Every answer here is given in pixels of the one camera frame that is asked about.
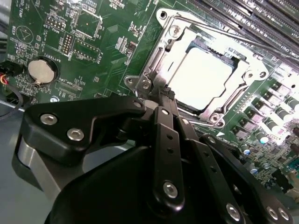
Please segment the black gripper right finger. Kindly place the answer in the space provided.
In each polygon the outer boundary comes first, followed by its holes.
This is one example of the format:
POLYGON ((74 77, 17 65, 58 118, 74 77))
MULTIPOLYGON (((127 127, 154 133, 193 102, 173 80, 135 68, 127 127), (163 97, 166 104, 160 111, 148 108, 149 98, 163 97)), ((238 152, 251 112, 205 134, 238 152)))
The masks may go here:
POLYGON ((174 96, 171 112, 183 138, 183 154, 199 166, 199 179, 208 195, 201 207, 209 224, 292 224, 288 209, 227 150, 209 134, 199 137, 190 121, 179 115, 174 96))

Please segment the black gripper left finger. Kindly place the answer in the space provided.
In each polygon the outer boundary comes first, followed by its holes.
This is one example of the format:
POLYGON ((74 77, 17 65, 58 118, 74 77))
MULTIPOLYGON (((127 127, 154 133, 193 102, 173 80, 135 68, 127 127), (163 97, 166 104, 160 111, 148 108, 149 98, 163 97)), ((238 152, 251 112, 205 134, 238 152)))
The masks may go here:
POLYGON ((173 127, 178 119, 172 91, 148 100, 116 96, 33 105, 23 115, 14 170, 54 201, 83 175, 87 154, 134 140, 153 153, 151 200, 178 211, 185 202, 179 134, 173 127))

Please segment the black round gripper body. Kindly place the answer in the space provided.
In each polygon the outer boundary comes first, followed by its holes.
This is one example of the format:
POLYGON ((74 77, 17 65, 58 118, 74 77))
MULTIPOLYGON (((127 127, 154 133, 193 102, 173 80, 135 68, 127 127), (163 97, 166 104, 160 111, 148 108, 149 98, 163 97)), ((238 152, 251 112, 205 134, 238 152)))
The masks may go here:
POLYGON ((221 224, 202 174, 182 161, 185 205, 176 214, 151 200, 153 158, 148 147, 130 149, 70 182, 48 224, 221 224))

